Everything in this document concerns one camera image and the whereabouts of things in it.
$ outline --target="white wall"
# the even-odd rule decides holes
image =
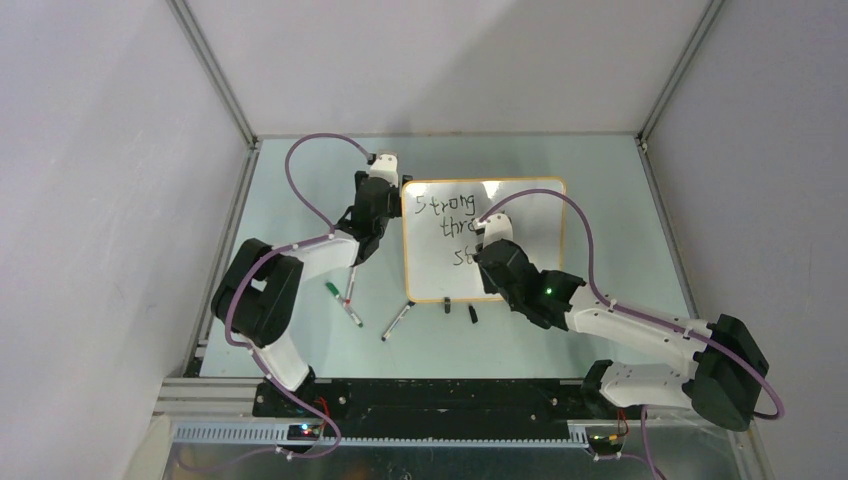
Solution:
[[[191,1],[260,134],[636,132],[708,0]]]
[[[0,65],[0,478],[120,478],[244,146],[161,0],[3,2]]]
[[[702,314],[771,362],[788,413],[760,425],[791,480],[848,470],[846,25],[843,0],[728,2],[649,139]]]

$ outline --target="red wire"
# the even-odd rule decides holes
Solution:
[[[324,400],[324,397],[318,397],[318,399],[316,400],[316,402],[317,402],[317,403],[320,403],[320,404],[321,404],[321,406],[323,406],[323,407],[324,407],[324,413],[325,413],[325,414],[329,417],[329,416],[330,416],[330,407],[329,407],[329,406],[327,406],[327,401],[326,401],[326,400]],[[327,426],[327,421],[326,421],[326,420],[324,420],[324,423],[322,423],[322,424],[321,424],[321,428],[324,428],[325,426]]]
[[[630,433],[630,425],[627,424],[627,415],[624,413],[624,410],[618,411],[618,431],[621,431],[621,422],[624,421],[624,433],[620,434],[622,437],[626,437],[628,433]]]

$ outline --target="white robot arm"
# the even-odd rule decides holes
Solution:
[[[310,375],[288,329],[300,282],[338,268],[364,262],[377,250],[389,219],[400,216],[400,188],[412,177],[400,178],[397,155],[381,152],[368,172],[354,176],[354,204],[322,237],[283,247],[251,278],[251,285],[236,300],[232,331],[241,334],[268,373],[291,391]],[[257,239],[242,244],[212,298],[212,312],[227,317],[239,284],[260,258],[274,248]],[[259,289],[253,281],[264,281]]]
[[[476,223],[480,243],[474,256],[486,293],[498,293],[513,311],[542,328],[586,333],[627,345],[663,363],[626,365],[595,362],[583,393],[598,415],[634,405],[694,408],[724,428],[745,430],[754,412],[760,385],[698,334],[722,344],[765,375],[768,363],[744,324],[722,315],[715,324],[644,308],[617,308],[618,300],[601,302],[582,278],[560,271],[538,271],[512,241],[505,213]],[[626,312],[638,311],[664,320],[681,333]]]

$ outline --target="whiteboard frame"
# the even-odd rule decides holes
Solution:
[[[406,203],[404,201],[406,187],[412,184],[421,184],[421,183],[480,183],[480,182],[514,182],[514,181],[538,181],[538,180],[555,180],[562,184],[562,193],[566,194],[566,184],[565,179],[557,176],[543,176],[543,177],[486,177],[486,178],[445,178],[445,179],[437,179],[437,180],[413,180],[411,182],[406,183],[400,192],[400,211],[406,211]],[[560,232],[559,232],[559,269],[562,270],[565,265],[565,212],[567,210],[567,205],[565,202],[562,202],[562,223],[560,224]],[[413,298],[409,292],[409,268],[408,268],[408,252],[406,249],[406,215],[402,215],[403,220],[403,229],[401,230],[403,235],[403,287],[406,292],[406,298],[415,302],[415,303],[439,303],[443,302],[444,298],[425,298],[425,299],[416,299]],[[491,297],[480,297],[480,298],[453,298],[450,297],[451,302],[460,302],[460,303],[471,303],[471,302],[502,302],[503,297],[499,295],[494,295]]]

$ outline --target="light blue table surface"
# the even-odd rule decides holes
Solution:
[[[398,153],[399,172],[416,179],[559,176],[586,212],[596,242],[600,288],[623,303],[686,315],[683,293],[632,137],[625,135],[498,135],[358,138],[370,151]],[[326,231],[286,183],[283,160],[294,139],[262,142],[236,248],[248,238],[283,245]],[[301,192],[335,221],[353,202],[353,174],[367,170],[353,147],[338,140],[303,144],[292,160]],[[565,270],[586,277],[586,235],[566,214]],[[380,336],[406,303],[400,219],[361,267],[353,307],[357,328],[324,287],[344,289],[348,271],[301,285],[291,323],[301,355],[321,377],[579,378],[597,359],[653,363],[650,356],[574,332],[542,330],[503,302],[468,309],[441,304],[412,308],[387,342]],[[202,376],[259,377],[244,349],[226,344],[213,322]]]

